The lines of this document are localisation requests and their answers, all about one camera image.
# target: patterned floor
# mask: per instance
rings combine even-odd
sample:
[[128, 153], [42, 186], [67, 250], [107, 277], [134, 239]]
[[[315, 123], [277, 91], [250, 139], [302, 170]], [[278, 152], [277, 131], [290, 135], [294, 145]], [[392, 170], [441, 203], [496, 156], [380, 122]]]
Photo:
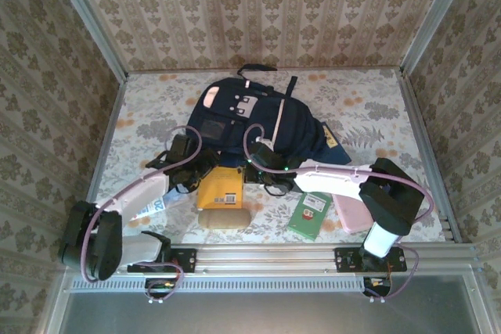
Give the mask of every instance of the patterned floor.
[[[285, 92], [291, 75], [299, 76], [293, 96], [336, 133], [353, 164], [372, 163], [386, 156], [421, 185], [427, 186], [395, 71], [325, 70], [251, 72], [253, 81]], [[163, 150], [167, 131], [186, 124], [200, 93], [229, 73], [136, 74], [128, 79], [125, 101], [107, 157], [99, 198], [132, 181], [144, 164]], [[149, 229], [177, 243], [312, 242], [287, 230], [299, 195], [270, 197], [256, 185], [246, 185], [244, 201], [253, 220], [243, 230], [215, 231], [197, 223], [196, 193], [184, 196], [166, 211], [130, 222], [124, 233]], [[361, 242], [365, 232], [349, 235], [341, 228], [334, 205], [315, 242]], [[438, 215], [413, 226], [408, 242], [443, 241]]]

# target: wire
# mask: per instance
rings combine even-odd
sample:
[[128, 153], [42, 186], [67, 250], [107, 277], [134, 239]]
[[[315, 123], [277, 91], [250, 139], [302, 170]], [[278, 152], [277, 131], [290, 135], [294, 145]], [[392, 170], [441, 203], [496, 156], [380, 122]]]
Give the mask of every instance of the wire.
[[181, 160], [179, 162], [176, 162], [176, 163], [173, 163], [173, 164], [170, 164], [166, 167], [162, 167], [160, 170], [156, 170], [156, 171], [152, 171], [152, 172], [149, 172], [148, 174], [145, 174], [143, 175], [142, 177], [138, 178], [137, 180], [135, 180], [134, 182], [132, 182], [131, 184], [127, 185], [126, 187], [124, 187], [121, 191], [119, 191], [115, 196], [113, 196], [112, 198], [108, 199], [95, 213], [94, 215], [92, 216], [90, 222], [88, 223], [88, 227], [87, 227], [87, 230], [85, 231], [85, 235], [84, 235], [84, 240], [83, 240], [83, 243], [82, 243], [82, 246], [81, 246], [81, 255], [80, 255], [80, 272], [81, 272], [81, 276], [82, 278], [87, 282], [87, 283], [96, 283], [98, 282], [98, 279], [90, 279], [88, 274], [87, 274], [87, 268], [86, 268], [86, 263], [87, 263], [87, 248], [88, 248], [88, 241], [90, 240], [90, 237], [91, 237], [91, 232], [92, 232], [92, 229], [94, 228], [94, 225], [96, 224], [97, 220], [99, 219], [99, 216], [101, 215], [101, 213], [107, 208], [109, 207], [111, 204], [113, 203], [116, 203], [125, 193], [127, 193], [128, 191], [130, 191], [131, 189], [133, 189], [135, 186], [143, 183], [144, 181], [148, 180], [149, 178], [152, 178], [153, 176], [157, 176], [157, 175], [160, 175], [160, 174], [163, 174], [165, 171], [168, 171], [168, 170], [171, 170], [173, 168], [176, 168], [176, 167], [179, 167], [179, 166], [182, 166], [183, 164], [185, 163], [188, 163], [190, 162], [191, 160], [193, 160], [197, 155], [198, 153], [201, 151], [202, 149], [202, 136], [201, 134], [199, 133], [199, 131], [197, 131], [194, 127], [191, 127], [189, 125], [179, 125], [177, 127], [173, 127], [170, 131], [169, 131], [169, 134], [172, 133], [173, 131], [177, 131], [178, 129], [189, 129], [193, 132], [195, 132], [195, 135], [198, 137], [198, 146], [195, 150], [195, 152], [189, 156], [188, 158], [185, 158], [184, 160]]
[[160, 297], [160, 298], [156, 298], [156, 297], [153, 297], [153, 295], [151, 294], [151, 289], [154, 287], [154, 286], [157, 286], [161, 283], [168, 283], [168, 282], [171, 282], [170, 280], [168, 279], [155, 279], [154, 283], [150, 283], [150, 285], [148, 286], [148, 289], [146, 290], [145, 294], [146, 294], [146, 297], [148, 297], [150, 300], [152, 301], [165, 301], [167, 300], [169, 297], [171, 297], [178, 289], [179, 287], [181, 287], [181, 284], [182, 284], [182, 281], [184, 280], [185, 278], [185, 272], [184, 270], [182, 270], [182, 268], [177, 265], [177, 264], [174, 264], [172, 262], [140, 262], [136, 265], [139, 265], [139, 266], [148, 266], [148, 267], [151, 267], [151, 268], [154, 268], [154, 267], [158, 267], [158, 266], [171, 266], [173, 268], [176, 268], [177, 271], [179, 272], [179, 275], [178, 275], [178, 278], [176, 280], [176, 283], [174, 285], [174, 287], [171, 289], [171, 291], [169, 291], [167, 294], [165, 294], [164, 296]]
[[[381, 173], [373, 172], [373, 171], [364, 171], [364, 170], [354, 171], [352, 167], [346, 167], [346, 166], [336, 166], [336, 167], [331, 167], [331, 166], [329, 166], [329, 167], [324, 167], [324, 166], [299, 167], [299, 168], [294, 168], [294, 169], [290, 169], [290, 170], [287, 170], [287, 171], [285, 171], [285, 170], [273, 170], [271, 168], [264, 167], [264, 166], [260, 165], [258, 162], [256, 162], [252, 158], [252, 155], [249, 153], [249, 149], [247, 148], [247, 138], [249, 136], [249, 132], [252, 131], [255, 128], [259, 128], [259, 130], [261, 131], [261, 136], [260, 136], [261, 138], [265, 137], [265, 129], [263, 128], [263, 126], [260, 125], [260, 124], [252, 124], [245, 131], [245, 133], [243, 134], [243, 151], [245, 152], [245, 156], [246, 156], [247, 160], [249, 161], [249, 163], [252, 163], [252, 165], [254, 167], [256, 167], [257, 169], [259, 169], [259, 170], [262, 170], [262, 171], [265, 171], [265, 172], [269, 172], [270, 174], [291, 174], [291, 173], [299, 173], [299, 172], [305, 173], [305, 172], [321, 171], [321, 172], [330, 172], [330, 173], [335, 173], [335, 174], [345, 174], [347, 176], [358, 174], [358, 175], [363, 175], [363, 176], [373, 176], [375, 178], [392, 180], [392, 181], [396, 181], [398, 183], [402, 183], [402, 184], [408, 185], [409, 187], [412, 187], [414, 189], [417, 189], [419, 192], [421, 192], [424, 195], [424, 197], [426, 197], [426, 200], [429, 203], [428, 209], [424, 213], [422, 213], [420, 216], [418, 216], [414, 220], [413, 224], [415, 224], [415, 223], [417, 223], [419, 221], [422, 221], [426, 216], [430, 215], [431, 212], [433, 211], [434, 200], [433, 200], [433, 197], [431, 197], [431, 194], [428, 193], [428, 191], [426, 189], [424, 189], [423, 187], [421, 187], [419, 184], [415, 183], [414, 181], [410, 181], [408, 179], [400, 178], [399, 176], [386, 175], [386, 174], [381, 174]], [[417, 265], [420, 262], [419, 254], [413, 248], [410, 248], [408, 246], [403, 246], [400, 243], [400, 239], [401, 238], [402, 237], [400, 236], [397, 239], [398, 246], [400, 246], [404, 250], [408, 250], [409, 252], [414, 253], [414, 256], [416, 257], [416, 259], [414, 261], [413, 269], [409, 273], [409, 277], [407, 277], [407, 279], [405, 280], [405, 282], [394, 293], [388, 294], [387, 296], [385, 296], [385, 298], [383, 298], [383, 297], [380, 296], [379, 297], [380, 300], [382, 300], [382, 299], [391, 299], [392, 297], [395, 297], [399, 293], [401, 293], [402, 290], [409, 284], [411, 278], [414, 276], [414, 273], [416, 273]], [[369, 291], [372, 294], [375, 293], [374, 291], [372, 291], [370, 289], [366, 289], [366, 290]]]

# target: patterned wallpaper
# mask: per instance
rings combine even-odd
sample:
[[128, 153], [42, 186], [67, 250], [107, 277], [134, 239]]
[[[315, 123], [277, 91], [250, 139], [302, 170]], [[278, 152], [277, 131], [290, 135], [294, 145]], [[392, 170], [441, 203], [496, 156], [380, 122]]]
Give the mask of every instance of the patterned wallpaper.
[[69, 0], [0, 0], [0, 332], [31, 332], [118, 83]]
[[88, 0], [129, 71], [397, 66], [432, 0]]
[[454, 0], [411, 82], [456, 218], [501, 311], [501, 0]]

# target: pink case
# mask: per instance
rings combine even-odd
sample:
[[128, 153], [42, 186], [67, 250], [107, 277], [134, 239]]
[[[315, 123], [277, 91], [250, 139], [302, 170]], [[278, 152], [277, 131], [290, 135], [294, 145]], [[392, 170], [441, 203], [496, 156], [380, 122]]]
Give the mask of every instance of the pink case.
[[347, 196], [332, 195], [332, 197], [343, 229], [348, 234], [365, 231], [372, 227], [373, 218], [362, 201]]

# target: green package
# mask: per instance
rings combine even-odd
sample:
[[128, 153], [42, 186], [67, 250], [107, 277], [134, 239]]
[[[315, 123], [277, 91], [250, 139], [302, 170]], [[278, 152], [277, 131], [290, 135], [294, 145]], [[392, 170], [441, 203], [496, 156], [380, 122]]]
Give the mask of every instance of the green package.
[[331, 203], [331, 195], [320, 192], [303, 193], [287, 227], [315, 240]]

